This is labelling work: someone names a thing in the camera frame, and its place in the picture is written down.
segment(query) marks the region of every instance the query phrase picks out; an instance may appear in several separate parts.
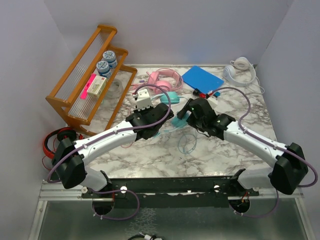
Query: marble tabletop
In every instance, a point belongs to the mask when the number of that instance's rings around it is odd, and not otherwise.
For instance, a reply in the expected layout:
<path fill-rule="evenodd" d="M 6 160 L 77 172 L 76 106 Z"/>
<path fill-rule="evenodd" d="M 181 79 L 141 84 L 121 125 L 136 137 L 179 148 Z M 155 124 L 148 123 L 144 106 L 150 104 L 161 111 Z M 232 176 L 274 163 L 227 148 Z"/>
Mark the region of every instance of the marble tabletop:
<path fill-rule="evenodd" d="M 174 67 L 173 69 L 183 75 L 189 67 Z M 203 67 L 203 69 L 222 78 L 223 67 Z M 146 72 L 151 73 L 155 70 L 157 68 L 138 68 L 134 82 L 147 80 Z M 251 79 L 248 71 L 238 72 L 236 76 L 242 82 Z M 125 85 L 129 76 L 125 72 L 120 72 L 115 78 Z M 276 140 L 263 96 L 257 93 L 260 91 L 257 81 L 254 84 L 256 85 L 239 87 L 247 94 L 251 102 L 251 112 L 242 123 L 249 129 Z M 230 85 L 225 81 L 223 87 L 226 86 Z M 186 98 L 194 98 L 192 92 L 193 89 L 184 84 L 179 94 Z M 173 112 L 179 111 L 186 101 L 182 98 L 180 103 L 173 105 Z M 118 99 L 105 98 L 91 121 L 91 125 L 86 128 L 97 133 L 102 132 L 117 102 Z M 126 95 L 123 106 L 114 124 L 124 120 L 129 114 L 129 109 L 135 106 L 131 93 Z M 247 108 L 247 102 L 240 93 L 234 90 L 223 90 L 218 97 L 218 106 L 215 111 L 239 119 Z M 170 132 L 172 129 L 171 122 L 167 121 L 160 129 L 159 136 L 148 140 L 141 139 L 134 142 L 129 148 L 119 146 L 98 157 L 89 166 L 98 171 L 105 171 L 110 178 L 228 176 L 242 168 L 255 169 L 267 166 L 260 158 L 247 150 L 216 137 L 208 138 L 190 126 Z"/>

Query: orange wooden rack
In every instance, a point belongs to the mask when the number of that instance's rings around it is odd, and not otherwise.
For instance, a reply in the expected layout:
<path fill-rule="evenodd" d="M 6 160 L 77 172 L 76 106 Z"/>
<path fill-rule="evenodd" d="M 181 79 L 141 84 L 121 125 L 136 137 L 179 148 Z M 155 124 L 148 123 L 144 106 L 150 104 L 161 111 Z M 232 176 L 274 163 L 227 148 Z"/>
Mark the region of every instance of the orange wooden rack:
<path fill-rule="evenodd" d="M 116 35 L 117 29 L 113 26 L 98 25 L 82 50 L 73 60 L 69 68 L 63 74 L 51 93 L 45 98 L 61 118 L 79 133 L 93 136 L 97 133 L 89 131 L 82 125 L 89 126 L 96 114 L 99 105 L 103 101 L 111 83 L 119 71 L 131 73 L 124 91 L 113 111 L 112 116 L 106 123 L 105 129 L 109 129 L 122 105 L 132 81 L 137 73 L 134 67 L 124 65 L 128 51 L 111 45 L 111 40 Z M 112 50 L 117 57 L 117 66 L 104 87 L 99 98 L 87 96 L 81 99 L 80 95 L 90 75 L 95 71 L 96 64 L 102 59 L 106 50 Z"/>

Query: glass panel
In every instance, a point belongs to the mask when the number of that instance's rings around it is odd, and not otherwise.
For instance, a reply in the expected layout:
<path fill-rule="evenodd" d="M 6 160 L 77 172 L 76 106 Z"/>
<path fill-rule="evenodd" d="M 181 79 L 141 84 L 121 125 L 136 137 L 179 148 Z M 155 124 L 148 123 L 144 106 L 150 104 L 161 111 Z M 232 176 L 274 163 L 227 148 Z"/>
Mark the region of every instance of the glass panel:
<path fill-rule="evenodd" d="M 275 199 L 252 199 L 248 214 L 268 212 Z M 133 209 L 117 209 L 123 217 Z M 229 208 L 142 208 L 127 221 L 93 217 L 91 202 L 48 202 L 41 240 L 127 240 L 139 232 L 165 240 L 307 240 L 294 198 L 280 199 L 269 217 L 247 218 Z"/>

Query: blue cable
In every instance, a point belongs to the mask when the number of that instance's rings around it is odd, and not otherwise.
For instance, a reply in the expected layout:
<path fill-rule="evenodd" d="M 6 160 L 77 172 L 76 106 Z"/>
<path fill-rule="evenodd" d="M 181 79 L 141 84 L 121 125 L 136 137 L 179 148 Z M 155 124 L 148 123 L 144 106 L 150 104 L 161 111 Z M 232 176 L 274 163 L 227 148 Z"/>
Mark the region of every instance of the blue cable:
<path fill-rule="evenodd" d="M 190 150 L 186 151 L 187 141 L 185 141 L 185 145 L 182 147 L 182 151 L 181 151 L 181 149 L 180 149 L 180 147 L 179 147 L 180 142 L 181 142 L 181 140 L 182 140 L 183 137 L 185 137 L 185 139 L 187 140 L 187 137 L 186 137 L 186 136 L 188 136 L 188 135 L 194 137 L 195 143 L 194 143 L 193 147 L 192 147 Z M 179 139 L 179 141 L 178 141 L 177 148 L 179 149 L 180 153 L 182 153 L 182 154 L 184 154 L 184 155 L 187 155 L 187 154 L 191 154 L 191 153 L 196 149 L 196 146 L 197 146 L 197 136 L 194 135 L 194 134 L 192 134 L 192 133 L 184 133 L 184 134 L 180 137 L 180 139 Z"/>

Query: white box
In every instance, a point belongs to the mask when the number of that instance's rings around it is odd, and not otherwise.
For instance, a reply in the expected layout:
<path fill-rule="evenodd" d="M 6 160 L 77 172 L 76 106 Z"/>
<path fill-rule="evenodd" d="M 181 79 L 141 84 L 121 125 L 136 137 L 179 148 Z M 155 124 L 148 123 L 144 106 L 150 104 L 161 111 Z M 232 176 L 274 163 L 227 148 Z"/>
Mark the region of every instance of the white box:
<path fill-rule="evenodd" d="M 95 76 L 90 87 L 86 91 L 88 95 L 96 98 L 100 97 L 103 89 L 106 86 L 107 80 L 108 79 L 105 76 Z"/>

